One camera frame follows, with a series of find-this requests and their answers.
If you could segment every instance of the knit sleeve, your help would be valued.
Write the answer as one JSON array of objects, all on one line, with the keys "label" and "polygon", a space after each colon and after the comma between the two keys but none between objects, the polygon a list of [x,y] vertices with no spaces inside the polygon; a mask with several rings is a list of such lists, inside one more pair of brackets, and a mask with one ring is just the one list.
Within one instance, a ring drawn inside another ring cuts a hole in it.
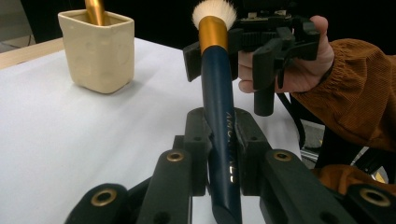
[{"label": "knit sleeve", "polygon": [[331,45],[335,58],[328,78],[293,97],[346,140],[396,150],[395,57],[356,39]]}]

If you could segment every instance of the black bracket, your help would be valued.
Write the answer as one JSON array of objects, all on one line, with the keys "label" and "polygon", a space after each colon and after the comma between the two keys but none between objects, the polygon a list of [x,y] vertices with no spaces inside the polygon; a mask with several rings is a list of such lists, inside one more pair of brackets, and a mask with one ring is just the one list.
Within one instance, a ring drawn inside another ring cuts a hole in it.
[{"label": "black bracket", "polygon": [[[233,80],[238,78],[238,51],[253,53],[254,113],[274,112],[275,80],[283,87],[283,71],[292,58],[315,60],[320,33],[312,21],[290,15],[243,19],[228,32],[228,53]],[[201,75],[199,42],[183,49],[189,82]]]},{"label": "black bracket", "polygon": [[[294,154],[272,149],[254,118],[235,109],[241,190],[261,198],[266,223],[395,223],[396,197],[355,185],[345,196],[323,187]],[[65,224],[188,224],[193,197],[205,195],[208,133],[202,108],[185,135],[158,159],[152,177],[127,190],[103,184],[88,191]]]}]

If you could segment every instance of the black plastic part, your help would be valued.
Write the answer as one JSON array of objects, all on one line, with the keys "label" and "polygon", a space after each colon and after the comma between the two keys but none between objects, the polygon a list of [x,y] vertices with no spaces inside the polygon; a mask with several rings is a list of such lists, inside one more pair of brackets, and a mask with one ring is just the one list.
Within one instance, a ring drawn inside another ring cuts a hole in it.
[{"label": "black plastic part", "polygon": [[228,53],[237,54],[244,46],[244,30],[241,28],[234,28],[228,31]]},{"label": "black plastic part", "polygon": [[130,213],[128,224],[136,223],[140,214],[143,200],[145,200],[146,192],[149,188],[150,180],[151,177],[128,190],[128,207]]},{"label": "black plastic part", "polygon": [[274,113],[276,55],[282,50],[280,38],[271,39],[253,53],[254,113],[270,116]]},{"label": "black plastic part", "polygon": [[201,75],[201,49],[199,42],[195,42],[184,48],[183,57],[186,66],[187,80],[192,82]]},{"label": "black plastic part", "polygon": [[350,186],[344,207],[358,223],[389,224],[396,220],[396,198],[372,185]]},{"label": "black plastic part", "polygon": [[204,119],[202,107],[193,109],[187,114],[183,148],[190,152],[192,160],[192,192],[194,196],[205,195],[207,183],[207,154],[209,151],[208,136],[210,128]]},{"label": "black plastic part", "polygon": [[159,158],[137,224],[191,223],[191,155],[168,150]]},{"label": "black plastic part", "polygon": [[290,27],[293,18],[290,15],[268,15],[268,13],[259,13],[258,18],[262,20],[240,20],[235,23],[235,27],[242,27],[249,32],[260,31],[260,32],[271,32],[276,29],[276,27]]},{"label": "black plastic part", "polygon": [[65,224],[128,223],[128,191],[117,184],[103,184],[88,191]]},{"label": "black plastic part", "polygon": [[297,156],[274,149],[260,157],[266,223],[357,223]]},{"label": "black plastic part", "polygon": [[235,131],[238,138],[239,182],[243,195],[259,196],[260,155],[262,151],[271,150],[264,133],[255,119],[245,110],[236,108]]},{"label": "black plastic part", "polygon": [[283,49],[291,49],[295,46],[295,36],[291,32],[289,27],[277,27],[276,28],[277,36],[282,39],[282,48]]}]

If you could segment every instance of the dark blue brush handle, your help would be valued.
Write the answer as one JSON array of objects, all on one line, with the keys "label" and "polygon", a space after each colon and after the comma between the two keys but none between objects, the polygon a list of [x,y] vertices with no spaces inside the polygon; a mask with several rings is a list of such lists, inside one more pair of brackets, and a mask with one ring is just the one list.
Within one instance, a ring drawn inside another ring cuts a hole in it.
[{"label": "dark blue brush handle", "polygon": [[211,128],[209,180],[212,210],[218,223],[242,223],[236,159],[233,80],[227,51],[211,46],[202,54],[202,89],[207,124]]}]

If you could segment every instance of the human hand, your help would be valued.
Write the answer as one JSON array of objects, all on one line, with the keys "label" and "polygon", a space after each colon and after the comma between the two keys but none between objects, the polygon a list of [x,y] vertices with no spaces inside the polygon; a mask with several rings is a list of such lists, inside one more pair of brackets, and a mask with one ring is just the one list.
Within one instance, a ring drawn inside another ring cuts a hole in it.
[{"label": "human hand", "polygon": [[[329,23],[320,16],[311,17],[311,21],[320,32],[317,59],[305,61],[293,59],[291,65],[285,69],[283,88],[276,85],[276,92],[301,92],[310,91],[316,87],[324,74],[332,66],[334,51],[327,38],[327,28]],[[239,51],[238,53],[238,76],[241,79],[239,89],[243,92],[254,92],[252,76],[253,52]]]}]

